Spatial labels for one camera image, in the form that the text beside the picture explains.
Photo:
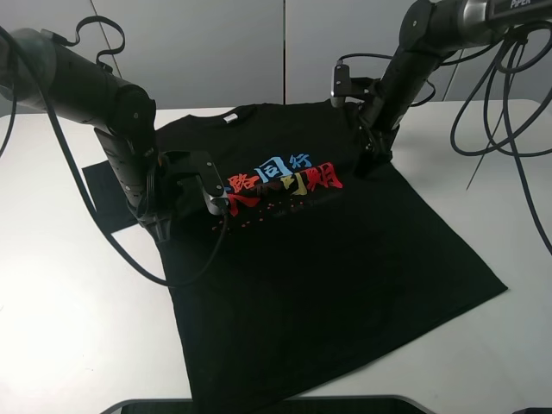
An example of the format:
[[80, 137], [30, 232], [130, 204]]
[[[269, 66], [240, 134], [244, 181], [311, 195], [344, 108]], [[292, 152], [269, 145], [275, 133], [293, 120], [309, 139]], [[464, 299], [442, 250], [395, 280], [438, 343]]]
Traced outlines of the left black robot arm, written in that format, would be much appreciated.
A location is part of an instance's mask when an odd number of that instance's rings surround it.
[[159, 161], [156, 103], [46, 32], [18, 29], [1, 39], [1, 94], [14, 104], [90, 125], [138, 223], [158, 242], [169, 238], [171, 212], [155, 193]]

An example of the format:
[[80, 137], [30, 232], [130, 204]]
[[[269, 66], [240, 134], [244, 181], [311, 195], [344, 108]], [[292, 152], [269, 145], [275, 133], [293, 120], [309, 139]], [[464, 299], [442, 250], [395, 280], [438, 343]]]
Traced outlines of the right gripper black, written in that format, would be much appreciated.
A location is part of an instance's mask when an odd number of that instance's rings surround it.
[[356, 161], [354, 173], [358, 177], [366, 177], [391, 162], [395, 132], [380, 132], [360, 126], [359, 136], [361, 152]]

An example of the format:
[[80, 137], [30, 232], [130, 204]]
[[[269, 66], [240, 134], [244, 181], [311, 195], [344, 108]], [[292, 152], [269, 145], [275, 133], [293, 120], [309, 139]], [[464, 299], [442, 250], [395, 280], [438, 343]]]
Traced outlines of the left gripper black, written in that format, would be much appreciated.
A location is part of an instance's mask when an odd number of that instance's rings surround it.
[[156, 160], [132, 157], [124, 167], [127, 205], [136, 221], [155, 242], [168, 242], [176, 200], [180, 194], [177, 177], [178, 151], [159, 154]]

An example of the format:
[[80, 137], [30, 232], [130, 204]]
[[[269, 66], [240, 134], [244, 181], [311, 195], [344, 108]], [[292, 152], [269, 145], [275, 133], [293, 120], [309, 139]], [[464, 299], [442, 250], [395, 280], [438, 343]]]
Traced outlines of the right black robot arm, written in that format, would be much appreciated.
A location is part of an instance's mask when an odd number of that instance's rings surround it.
[[363, 177], [392, 159], [400, 121], [431, 73], [457, 51], [504, 41], [506, 33], [551, 18], [550, 1], [416, 1], [407, 11], [398, 48], [359, 110]]

